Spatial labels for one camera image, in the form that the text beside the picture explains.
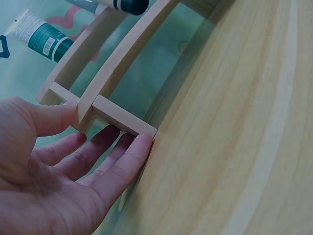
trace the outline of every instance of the light wood surface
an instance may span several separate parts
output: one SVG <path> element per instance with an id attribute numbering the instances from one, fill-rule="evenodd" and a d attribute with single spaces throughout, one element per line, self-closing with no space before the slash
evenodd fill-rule
<path id="1" fill-rule="evenodd" d="M 74 95 L 72 92 L 65 89 L 64 87 L 62 87 L 56 82 L 52 83 L 50 90 L 54 94 L 56 94 L 63 102 L 68 102 L 68 101 L 75 101 L 77 103 L 79 102 L 79 98 L 76 95 Z"/>
<path id="2" fill-rule="evenodd" d="M 114 235 L 313 234 L 312 35 L 311 0 L 234 1 Z"/>
<path id="3" fill-rule="evenodd" d="M 142 48 L 172 12 L 179 0 L 158 0 L 129 31 L 91 81 L 78 103 L 78 123 L 85 126 L 99 94 L 109 97 Z"/>
<path id="4" fill-rule="evenodd" d="M 208 17 L 220 0 L 182 0 L 181 2 L 199 13 Z"/>
<path id="5" fill-rule="evenodd" d="M 59 104 L 60 99 L 50 90 L 53 82 L 70 89 L 95 53 L 127 16 L 126 13 L 106 8 L 78 37 L 55 66 L 36 100 L 45 105 Z"/>
<path id="6" fill-rule="evenodd" d="M 157 132 L 154 127 L 101 95 L 98 95 L 97 99 L 92 104 L 92 107 L 97 118 L 100 120 L 104 118 L 109 124 L 132 135 L 137 136 L 139 134 L 148 134 L 153 138 Z"/>

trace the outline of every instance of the wooden frame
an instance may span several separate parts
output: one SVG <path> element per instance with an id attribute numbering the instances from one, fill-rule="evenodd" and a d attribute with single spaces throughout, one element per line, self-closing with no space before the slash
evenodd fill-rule
<path id="1" fill-rule="evenodd" d="M 105 9 L 57 64 L 36 100 L 43 105 L 76 101 L 77 115 L 72 126 L 82 133 L 86 133 L 97 119 L 105 120 L 133 135 L 149 134 L 154 137 L 157 132 L 154 127 L 113 104 L 108 98 L 142 48 L 178 3 L 179 0 L 157 0 L 110 55 L 82 97 L 78 98 L 69 89 L 94 54 L 126 17 L 125 13 Z"/>

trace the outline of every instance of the fingernail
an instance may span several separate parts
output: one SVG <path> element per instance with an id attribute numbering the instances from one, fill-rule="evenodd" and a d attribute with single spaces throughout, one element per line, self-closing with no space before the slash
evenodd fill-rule
<path id="1" fill-rule="evenodd" d="M 74 100 L 70 100 L 70 101 L 65 102 L 63 105 L 76 106 L 77 102 Z"/>

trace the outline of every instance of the curved wooden rail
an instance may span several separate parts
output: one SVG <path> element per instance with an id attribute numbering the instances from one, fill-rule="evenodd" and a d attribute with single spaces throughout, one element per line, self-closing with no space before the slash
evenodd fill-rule
<path id="1" fill-rule="evenodd" d="M 50 90 L 53 82 L 65 89 L 70 89 L 88 62 L 125 17 L 125 13 L 106 8 L 78 37 L 56 65 L 39 91 L 36 100 L 46 105 L 59 104 L 60 99 Z"/>
<path id="2" fill-rule="evenodd" d="M 116 85 L 178 0 L 158 0 L 136 23 L 117 46 L 98 74 L 92 80 L 78 103 L 75 127 L 85 130 L 92 120 L 92 104 L 97 96 L 109 97 Z"/>

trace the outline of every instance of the green paint tube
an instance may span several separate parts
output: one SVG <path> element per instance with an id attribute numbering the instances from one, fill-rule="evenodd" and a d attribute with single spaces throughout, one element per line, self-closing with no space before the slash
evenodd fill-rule
<path id="1" fill-rule="evenodd" d="M 5 31 L 4 36 L 26 44 L 44 57 L 59 62 L 73 41 L 40 17 L 25 9 Z"/>

